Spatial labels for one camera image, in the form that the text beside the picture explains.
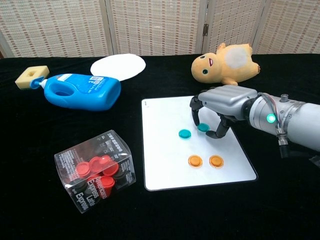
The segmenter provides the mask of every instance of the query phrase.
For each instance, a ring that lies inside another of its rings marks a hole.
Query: black tablecloth
[[[190,96],[219,86],[193,79],[190,70],[195,57],[142,57],[145,70],[121,82],[119,99],[105,112],[61,108],[48,103],[42,89],[22,91],[15,85],[30,66],[47,65],[50,76],[90,75],[92,63],[100,57],[1,59],[1,235],[8,232],[16,239],[316,239],[320,169],[307,158],[281,159],[277,138],[246,122],[233,129],[259,176],[257,181],[145,189],[141,100]],[[252,59],[261,72],[240,86],[320,104],[320,55],[253,55]],[[132,151],[136,183],[80,214],[60,182],[54,154],[111,129]]]

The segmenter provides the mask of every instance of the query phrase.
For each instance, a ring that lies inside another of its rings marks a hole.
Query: bottle label
[[[101,76],[87,76],[80,74],[63,74],[58,78],[74,85],[83,94],[94,94],[102,88],[107,79]]]

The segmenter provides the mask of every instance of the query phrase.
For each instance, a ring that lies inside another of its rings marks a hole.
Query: paper plate
[[[141,73],[146,67],[145,61],[130,53],[104,57],[94,62],[90,68],[93,76],[110,77],[123,81]]]

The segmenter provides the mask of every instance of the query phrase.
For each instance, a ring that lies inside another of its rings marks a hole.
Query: blue bottle
[[[37,77],[30,88],[42,86],[45,98],[54,105],[69,109],[106,111],[118,99],[121,83],[115,78],[82,74],[59,74]]]

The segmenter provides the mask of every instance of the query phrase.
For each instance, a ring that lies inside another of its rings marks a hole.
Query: clear plastic box
[[[59,152],[54,160],[81,213],[136,182],[131,151],[114,130]]]

